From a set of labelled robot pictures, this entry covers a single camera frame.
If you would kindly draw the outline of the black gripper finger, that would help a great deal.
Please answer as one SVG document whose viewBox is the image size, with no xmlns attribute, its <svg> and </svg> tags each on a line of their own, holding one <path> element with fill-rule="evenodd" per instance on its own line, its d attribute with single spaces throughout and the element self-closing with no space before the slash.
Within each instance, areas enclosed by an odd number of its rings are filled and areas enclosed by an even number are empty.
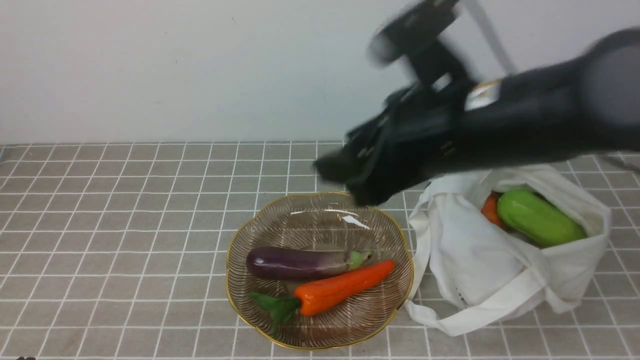
<svg viewBox="0 0 640 360">
<path fill-rule="evenodd" d="M 325 153 L 313 162 L 318 175 L 331 183 L 365 183 L 364 160 L 350 150 Z"/>
</svg>

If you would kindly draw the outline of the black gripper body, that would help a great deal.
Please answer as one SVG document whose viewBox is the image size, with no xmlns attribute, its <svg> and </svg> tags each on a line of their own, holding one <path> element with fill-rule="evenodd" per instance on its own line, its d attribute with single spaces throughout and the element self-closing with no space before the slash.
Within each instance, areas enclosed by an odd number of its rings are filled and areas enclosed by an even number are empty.
<svg viewBox="0 0 640 360">
<path fill-rule="evenodd" d="M 346 134 L 346 148 L 364 161 L 365 178 L 388 174 L 400 192 L 425 182 L 426 162 L 462 116 L 473 88 L 460 83 L 435 90 L 414 84 L 387 96 L 380 114 Z"/>
</svg>

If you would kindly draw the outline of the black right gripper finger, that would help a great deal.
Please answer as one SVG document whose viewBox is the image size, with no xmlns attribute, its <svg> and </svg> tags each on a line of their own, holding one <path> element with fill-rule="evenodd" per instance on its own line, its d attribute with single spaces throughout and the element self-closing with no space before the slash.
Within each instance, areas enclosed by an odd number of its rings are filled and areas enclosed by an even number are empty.
<svg viewBox="0 0 640 360">
<path fill-rule="evenodd" d="M 377 207 L 401 191 L 397 180 L 384 173 L 352 178 L 347 181 L 347 189 L 359 207 Z"/>
</svg>

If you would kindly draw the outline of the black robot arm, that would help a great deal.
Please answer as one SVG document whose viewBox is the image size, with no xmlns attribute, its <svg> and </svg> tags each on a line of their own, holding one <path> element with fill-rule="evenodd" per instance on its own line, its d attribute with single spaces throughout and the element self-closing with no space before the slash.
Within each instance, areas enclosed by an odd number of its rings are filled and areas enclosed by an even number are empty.
<svg viewBox="0 0 640 360">
<path fill-rule="evenodd" d="M 477 84 L 443 42 L 409 57 L 425 75 L 378 116 L 318 157 L 320 178 L 359 207 L 444 174 L 639 150 L 639 29 L 619 30 L 574 59 L 507 76 L 471 108 Z"/>
</svg>

